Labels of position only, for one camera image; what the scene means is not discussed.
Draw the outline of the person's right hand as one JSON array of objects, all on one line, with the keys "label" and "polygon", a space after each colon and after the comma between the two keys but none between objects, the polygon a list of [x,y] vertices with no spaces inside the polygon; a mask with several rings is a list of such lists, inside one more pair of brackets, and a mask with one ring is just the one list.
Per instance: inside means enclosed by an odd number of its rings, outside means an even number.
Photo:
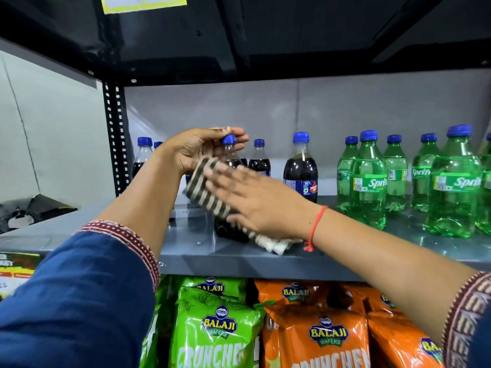
[{"label": "person's right hand", "polygon": [[252,212],[248,218],[226,221],[274,239],[301,239],[309,247],[323,246],[321,219],[326,207],[301,197],[278,180],[261,175],[249,198]]}]

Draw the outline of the person's left hand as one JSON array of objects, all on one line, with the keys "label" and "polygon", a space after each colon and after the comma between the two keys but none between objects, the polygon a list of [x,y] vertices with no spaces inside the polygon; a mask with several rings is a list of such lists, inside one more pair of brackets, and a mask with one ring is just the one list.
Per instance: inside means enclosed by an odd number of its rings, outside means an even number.
[{"label": "person's left hand", "polygon": [[218,158],[223,156],[224,152],[221,145],[218,148],[213,148],[207,143],[209,136],[207,129],[187,129],[163,142],[157,151],[157,156],[163,160],[165,168],[182,177],[184,174],[192,172],[202,157]]}]

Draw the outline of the striped black and white cloth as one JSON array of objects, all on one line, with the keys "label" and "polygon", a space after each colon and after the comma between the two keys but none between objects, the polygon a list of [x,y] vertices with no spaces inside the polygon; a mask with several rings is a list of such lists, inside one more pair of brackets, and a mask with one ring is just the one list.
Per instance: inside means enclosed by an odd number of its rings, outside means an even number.
[{"label": "striped black and white cloth", "polygon": [[[207,190],[205,186],[206,177],[203,174],[205,167],[213,168],[218,163],[219,161],[215,158],[209,156],[202,157],[183,192],[193,204],[197,204],[214,217],[218,216],[226,220],[234,211],[229,205],[219,200]],[[268,253],[274,253],[280,256],[284,255],[293,245],[303,243],[301,239],[272,239],[238,225],[232,225],[232,227],[238,227],[249,237],[249,241],[263,248]]]}]

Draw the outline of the person's left forearm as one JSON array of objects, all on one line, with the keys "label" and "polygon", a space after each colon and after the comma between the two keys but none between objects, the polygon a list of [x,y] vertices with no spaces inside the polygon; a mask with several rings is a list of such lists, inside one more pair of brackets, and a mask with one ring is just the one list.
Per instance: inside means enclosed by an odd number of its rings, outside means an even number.
[{"label": "person's left forearm", "polygon": [[130,228],[159,258],[182,178],[181,164],[169,144],[161,144],[127,189],[97,217]]}]

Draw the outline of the person's right forearm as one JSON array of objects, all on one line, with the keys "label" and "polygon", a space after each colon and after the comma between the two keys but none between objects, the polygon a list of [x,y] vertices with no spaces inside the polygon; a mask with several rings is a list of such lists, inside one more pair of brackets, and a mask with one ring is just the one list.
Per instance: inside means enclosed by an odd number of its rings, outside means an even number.
[{"label": "person's right forearm", "polygon": [[318,249],[380,291],[442,345],[451,304],[476,269],[330,209],[321,227]]}]

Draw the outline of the grey metal shelf board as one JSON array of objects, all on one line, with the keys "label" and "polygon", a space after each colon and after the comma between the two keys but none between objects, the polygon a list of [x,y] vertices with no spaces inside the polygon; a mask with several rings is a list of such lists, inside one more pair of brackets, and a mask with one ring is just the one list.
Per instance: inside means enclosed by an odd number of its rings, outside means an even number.
[{"label": "grey metal shelf board", "polygon": [[[0,251],[47,254],[83,224],[95,218],[110,201],[0,235]],[[162,274],[247,277],[264,279],[362,281],[320,251],[292,246],[284,255],[268,253],[253,242],[219,237],[213,218],[192,204],[177,204],[165,235],[159,269]],[[431,235],[422,229],[423,216],[412,210],[389,217],[385,231],[481,271],[491,271],[491,236],[475,233],[469,239]]]}]

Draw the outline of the green snack packet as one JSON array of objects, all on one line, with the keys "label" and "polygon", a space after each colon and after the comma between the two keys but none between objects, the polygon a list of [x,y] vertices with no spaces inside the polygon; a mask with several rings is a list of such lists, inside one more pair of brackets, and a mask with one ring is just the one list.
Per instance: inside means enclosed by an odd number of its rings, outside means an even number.
[{"label": "green snack packet", "polygon": [[247,283],[247,278],[215,276],[184,277],[178,290],[178,297],[181,297],[187,288],[195,288],[245,303]]},{"label": "green snack packet", "polygon": [[171,326],[171,311],[169,298],[172,293],[171,275],[161,275],[156,289],[156,306],[148,332],[142,344],[138,368],[158,368],[157,346],[159,337],[166,336]]},{"label": "green snack packet", "polygon": [[265,306],[183,286],[168,368],[259,368]]}]

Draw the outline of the black metal shelving rack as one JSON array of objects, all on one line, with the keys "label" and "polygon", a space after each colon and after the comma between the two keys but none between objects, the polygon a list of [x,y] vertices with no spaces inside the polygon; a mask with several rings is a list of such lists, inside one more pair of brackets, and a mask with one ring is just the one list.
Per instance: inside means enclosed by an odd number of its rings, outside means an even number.
[{"label": "black metal shelving rack", "polygon": [[137,138],[243,127],[282,178],[310,134],[319,195],[346,136],[491,131],[491,0],[187,0],[104,14],[101,0],[0,0],[2,199],[69,205],[128,184]]}]

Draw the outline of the orange snack packet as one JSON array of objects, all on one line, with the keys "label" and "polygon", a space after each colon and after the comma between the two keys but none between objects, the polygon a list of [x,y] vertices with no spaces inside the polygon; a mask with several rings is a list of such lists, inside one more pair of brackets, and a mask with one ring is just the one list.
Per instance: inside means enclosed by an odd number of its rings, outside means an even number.
[{"label": "orange snack packet", "polygon": [[341,302],[348,310],[366,315],[371,312],[402,314],[385,295],[367,283],[339,283]]},{"label": "orange snack packet", "polygon": [[365,316],[302,305],[265,311],[260,368],[371,368]]},{"label": "orange snack packet", "polygon": [[254,279],[260,303],[325,307],[331,289],[329,282],[308,280]]},{"label": "orange snack packet", "polygon": [[402,314],[370,312],[371,368],[444,368],[441,348]]}]

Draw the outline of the yellow shelf label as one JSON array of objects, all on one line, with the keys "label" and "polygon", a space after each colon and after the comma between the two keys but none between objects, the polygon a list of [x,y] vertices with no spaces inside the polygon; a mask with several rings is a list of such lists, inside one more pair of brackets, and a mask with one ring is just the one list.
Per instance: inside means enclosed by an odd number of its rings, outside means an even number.
[{"label": "yellow shelf label", "polygon": [[104,14],[121,14],[187,5],[187,0],[101,0],[101,2]]}]

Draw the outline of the blue left sleeve maroon cuff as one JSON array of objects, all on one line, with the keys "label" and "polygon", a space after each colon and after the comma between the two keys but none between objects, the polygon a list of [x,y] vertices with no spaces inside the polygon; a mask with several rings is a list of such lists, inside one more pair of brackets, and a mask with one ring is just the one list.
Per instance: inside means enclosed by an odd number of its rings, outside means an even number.
[{"label": "blue left sleeve maroon cuff", "polygon": [[159,278],[133,230],[85,224],[0,301],[0,368],[139,368]]}]

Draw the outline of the blue sleeve maroon cuff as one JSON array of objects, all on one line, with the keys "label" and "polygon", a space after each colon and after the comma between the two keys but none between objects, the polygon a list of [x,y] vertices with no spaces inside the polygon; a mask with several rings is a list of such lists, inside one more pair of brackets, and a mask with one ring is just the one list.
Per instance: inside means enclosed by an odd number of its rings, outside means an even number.
[{"label": "blue sleeve maroon cuff", "polygon": [[139,368],[159,278],[133,230],[85,224],[0,301],[0,368]]},{"label": "blue sleeve maroon cuff", "polygon": [[491,272],[470,277],[454,298],[442,334],[445,368],[491,368]]}]

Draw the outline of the colourful printed carton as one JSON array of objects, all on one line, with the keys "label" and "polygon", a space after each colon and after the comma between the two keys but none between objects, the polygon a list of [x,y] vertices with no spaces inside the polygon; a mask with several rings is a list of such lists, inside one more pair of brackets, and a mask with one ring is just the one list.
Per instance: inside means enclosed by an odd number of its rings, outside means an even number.
[{"label": "colourful printed carton", "polygon": [[0,301],[30,279],[42,259],[40,254],[0,251]]}]

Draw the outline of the row of green soda bottles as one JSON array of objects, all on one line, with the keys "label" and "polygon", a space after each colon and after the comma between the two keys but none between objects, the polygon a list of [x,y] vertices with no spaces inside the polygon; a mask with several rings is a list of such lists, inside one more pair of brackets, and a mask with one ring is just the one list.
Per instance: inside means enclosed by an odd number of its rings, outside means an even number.
[{"label": "row of green soda bottles", "polygon": [[469,124],[450,126],[443,148],[438,148],[436,133],[423,134],[411,162],[400,134],[387,137],[383,154],[375,130],[347,137],[337,170],[338,209],[383,230],[388,214],[409,206],[425,215],[423,227],[432,234],[469,238],[476,228],[489,234],[491,171],[472,152],[472,133]]}]

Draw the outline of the blue right sleeve maroon cuff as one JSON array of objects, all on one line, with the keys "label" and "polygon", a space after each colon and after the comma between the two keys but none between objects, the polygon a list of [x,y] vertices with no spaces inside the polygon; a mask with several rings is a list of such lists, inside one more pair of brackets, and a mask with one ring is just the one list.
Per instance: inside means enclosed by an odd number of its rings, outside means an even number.
[{"label": "blue right sleeve maroon cuff", "polygon": [[442,334],[445,368],[491,368],[491,272],[470,277],[454,298]]}]

